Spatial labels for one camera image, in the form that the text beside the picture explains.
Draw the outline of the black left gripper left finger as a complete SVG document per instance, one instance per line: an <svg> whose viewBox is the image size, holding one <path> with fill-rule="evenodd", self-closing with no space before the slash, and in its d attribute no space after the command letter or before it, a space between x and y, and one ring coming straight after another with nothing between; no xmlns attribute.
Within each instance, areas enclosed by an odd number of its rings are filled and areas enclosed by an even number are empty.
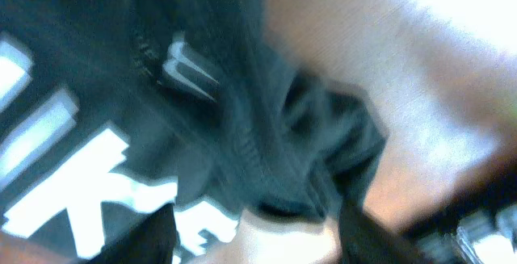
<svg viewBox="0 0 517 264"><path fill-rule="evenodd" d="M171 264L178 233L167 203L116 238L86 264Z"/></svg>

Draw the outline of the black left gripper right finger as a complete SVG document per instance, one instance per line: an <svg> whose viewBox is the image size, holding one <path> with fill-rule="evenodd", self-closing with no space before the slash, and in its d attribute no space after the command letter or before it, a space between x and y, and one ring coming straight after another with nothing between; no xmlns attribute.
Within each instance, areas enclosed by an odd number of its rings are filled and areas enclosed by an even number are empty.
<svg viewBox="0 0 517 264"><path fill-rule="evenodd" d="M342 264L428 263L406 239L383 228L347 199L338 222Z"/></svg>

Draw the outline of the dark green Nike t-shirt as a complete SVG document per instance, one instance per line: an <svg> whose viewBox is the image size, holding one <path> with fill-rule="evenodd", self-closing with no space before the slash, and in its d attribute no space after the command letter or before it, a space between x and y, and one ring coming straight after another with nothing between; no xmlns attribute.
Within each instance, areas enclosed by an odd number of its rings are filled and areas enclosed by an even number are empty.
<svg viewBox="0 0 517 264"><path fill-rule="evenodd" d="M263 0L1 0L1 231L72 263L167 203L172 263L246 213L339 224L384 146L359 91L269 45Z"/></svg>

